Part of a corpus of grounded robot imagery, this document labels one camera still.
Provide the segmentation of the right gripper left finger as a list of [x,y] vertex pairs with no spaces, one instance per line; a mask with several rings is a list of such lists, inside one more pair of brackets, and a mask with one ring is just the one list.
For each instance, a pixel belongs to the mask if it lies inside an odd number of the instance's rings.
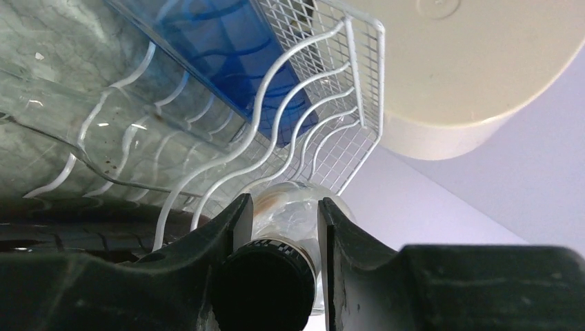
[[1,329],[196,330],[213,272],[250,237],[252,207],[243,194],[196,230],[173,210],[155,249],[155,205],[4,199]]

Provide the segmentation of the clear bottle black cap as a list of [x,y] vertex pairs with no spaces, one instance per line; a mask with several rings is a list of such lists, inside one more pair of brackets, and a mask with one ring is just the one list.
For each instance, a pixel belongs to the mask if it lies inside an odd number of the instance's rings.
[[212,281],[212,311],[220,330],[303,330],[324,312],[318,203],[337,194],[314,183],[285,181],[253,197],[250,241],[235,250]]

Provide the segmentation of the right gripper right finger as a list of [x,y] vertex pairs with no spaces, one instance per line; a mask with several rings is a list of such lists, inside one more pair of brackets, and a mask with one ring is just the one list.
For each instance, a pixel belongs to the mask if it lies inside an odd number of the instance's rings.
[[328,330],[583,330],[584,259],[559,246],[393,250],[319,202]]

